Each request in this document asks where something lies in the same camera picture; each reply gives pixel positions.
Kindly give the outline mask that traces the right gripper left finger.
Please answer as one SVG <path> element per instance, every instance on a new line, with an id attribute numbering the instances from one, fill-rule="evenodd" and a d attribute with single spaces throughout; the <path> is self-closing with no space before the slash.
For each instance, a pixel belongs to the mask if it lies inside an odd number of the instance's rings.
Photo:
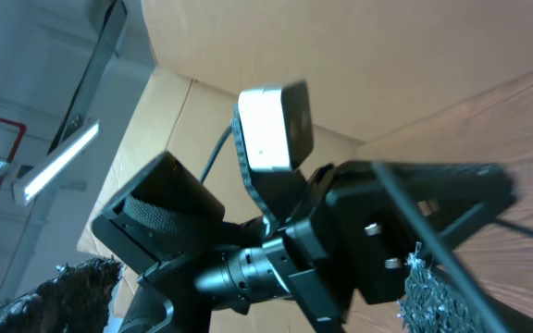
<path id="1" fill-rule="evenodd" d="M 122 263 L 92 258 L 0 305 L 0 333 L 102 332 Z"/>

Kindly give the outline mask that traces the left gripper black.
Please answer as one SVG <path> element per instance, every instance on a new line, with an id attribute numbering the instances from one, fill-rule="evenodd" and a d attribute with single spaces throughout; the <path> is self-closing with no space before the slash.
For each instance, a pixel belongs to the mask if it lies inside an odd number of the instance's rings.
<path id="1" fill-rule="evenodd" d="M 266 257 L 312 329 L 341 332 L 354 292 L 368 304 L 402 298 L 417 242 L 424 259 L 452 253 L 515 202 L 498 164 L 325 166 Z"/>

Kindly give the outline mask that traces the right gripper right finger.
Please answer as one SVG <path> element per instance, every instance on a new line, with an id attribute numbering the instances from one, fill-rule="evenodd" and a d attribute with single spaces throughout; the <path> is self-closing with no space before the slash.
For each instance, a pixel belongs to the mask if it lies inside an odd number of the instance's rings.
<path id="1" fill-rule="evenodd" d="M 444 270 L 420 257 L 417 242 L 406 258 L 409 274 L 398 301 L 403 328 L 409 333 L 533 333 L 533 318 L 485 295 L 477 308 Z"/>

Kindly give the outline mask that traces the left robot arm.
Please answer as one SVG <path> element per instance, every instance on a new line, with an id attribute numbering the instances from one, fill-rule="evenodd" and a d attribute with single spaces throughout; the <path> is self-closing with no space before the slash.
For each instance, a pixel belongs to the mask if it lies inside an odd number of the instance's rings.
<path id="1" fill-rule="evenodd" d="M 139 290 L 126 332 L 206 332 L 213 312 L 296 302 L 317 332 L 340 332 L 353 293 L 370 304 L 405 293 L 406 258 L 451 253 L 510 207 L 497 164 L 348 161 L 263 174 L 277 208 L 228 223 L 220 201 L 173 155 L 145 166 L 94 220 L 94 236 L 131 268 Z"/>

